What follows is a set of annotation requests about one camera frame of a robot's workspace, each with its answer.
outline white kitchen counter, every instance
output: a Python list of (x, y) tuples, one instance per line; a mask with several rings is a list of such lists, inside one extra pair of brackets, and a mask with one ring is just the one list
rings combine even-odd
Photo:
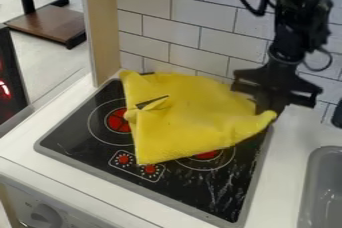
[[(15, 169), (8, 165), (0, 165), (0, 173), (22, 179), (43, 193), (118, 226), (214, 227), (34, 151), (33, 145), (40, 137), (95, 92), (91, 85), (90, 75), (84, 77), (0, 139), (0, 157), (34, 171), (35, 175), (15, 177)], [(295, 228), (310, 153), (325, 145), (342, 146), (341, 138), (342, 130), (321, 125), (311, 110), (287, 108), (274, 125), (245, 227)]]

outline red light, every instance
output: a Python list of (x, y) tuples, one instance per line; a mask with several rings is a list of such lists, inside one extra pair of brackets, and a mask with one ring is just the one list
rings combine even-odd
[(4, 96), (3, 98), (6, 98), (6, 99), (12, 98), (11, 91), (9, 90), (8, 86), (3, 80), (0, 80), (0, 97), (1, 95), (3, 95)]

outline yellow towel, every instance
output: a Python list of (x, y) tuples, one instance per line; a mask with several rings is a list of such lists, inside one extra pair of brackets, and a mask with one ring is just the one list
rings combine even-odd
[[(198, 76), (120, 74), (138, 164), (155, 164), (233, 146), (263, 130), (276, 113)], [(136, 104), (159, 97), (142, 110)]]

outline induction cooktop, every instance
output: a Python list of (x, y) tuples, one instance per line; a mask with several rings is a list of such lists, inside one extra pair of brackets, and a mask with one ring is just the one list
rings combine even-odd
[(35, 149), (217, 226), (244, 222), (257, 179), (255, 167), (265, 152), (264, 133), (225, 150), (139, 166), (125, 111), (122, 84), (113, 80)]

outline stainless steel sink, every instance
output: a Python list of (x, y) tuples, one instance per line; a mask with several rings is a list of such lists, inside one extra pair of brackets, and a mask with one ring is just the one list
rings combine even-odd
[(342, 147), (323, 147), (309, 158), (298, 228), (341, 227)]

